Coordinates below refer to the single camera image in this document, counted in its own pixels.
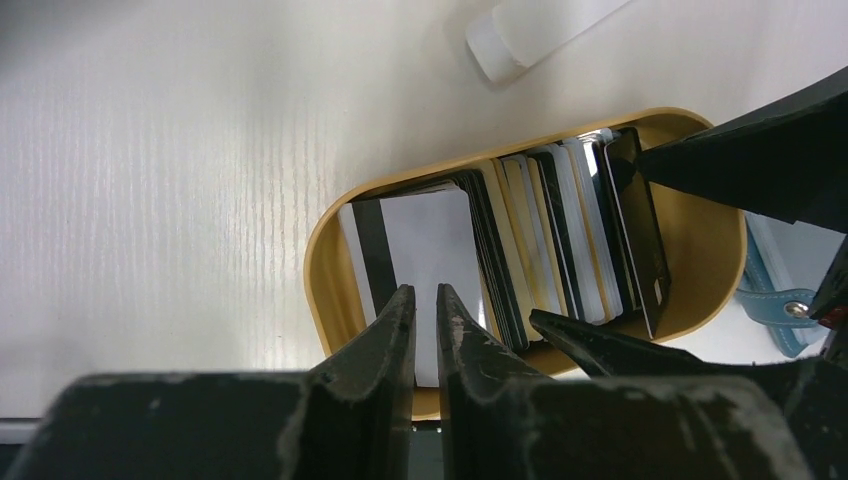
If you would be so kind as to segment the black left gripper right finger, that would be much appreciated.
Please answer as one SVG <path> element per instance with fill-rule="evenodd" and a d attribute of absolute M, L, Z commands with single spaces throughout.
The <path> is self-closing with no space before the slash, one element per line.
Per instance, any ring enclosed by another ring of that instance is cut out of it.
<path fill-rule="evenodd" d="M 448 479 L 809 479 L 777 407 L 730 376 L 540 373 L 437 293 Z"/>

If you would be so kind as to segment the white clothes rack stand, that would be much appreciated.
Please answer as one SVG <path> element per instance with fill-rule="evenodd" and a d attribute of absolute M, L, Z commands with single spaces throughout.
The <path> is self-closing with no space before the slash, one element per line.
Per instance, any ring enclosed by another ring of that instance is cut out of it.
<path fill-rule="evenodd" d="M 468 24 L 465 39 L 485 77 L 505 85 L 626 4 L 626 0 L 501 1 Z"/>

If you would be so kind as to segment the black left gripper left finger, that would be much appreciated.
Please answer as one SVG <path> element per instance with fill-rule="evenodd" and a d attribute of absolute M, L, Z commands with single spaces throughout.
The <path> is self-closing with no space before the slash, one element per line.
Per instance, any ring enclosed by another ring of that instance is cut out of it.
<path fill-rule="evenodd" d="M 11 479 L 403 479 L 415 293 L 308 371 L 104 374 L 68 386 Z"/>

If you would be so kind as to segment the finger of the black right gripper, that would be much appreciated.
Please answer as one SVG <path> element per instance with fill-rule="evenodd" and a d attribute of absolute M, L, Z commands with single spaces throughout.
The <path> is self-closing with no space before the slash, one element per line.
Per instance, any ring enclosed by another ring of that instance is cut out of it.
<path fill-rule="evenodd" d="M 847 230 L 847 71 L 640 154 L 654 183 L 787 223 Z"/>
<path fill-rule="evenodd" d="M 780 408 L 814 477 L 847 477 L 847 369 L 822 357 L 763 365 L 705 362 L 665 347 L 551 312 L 530 324 L 587 375 L 746 378 Z"/>

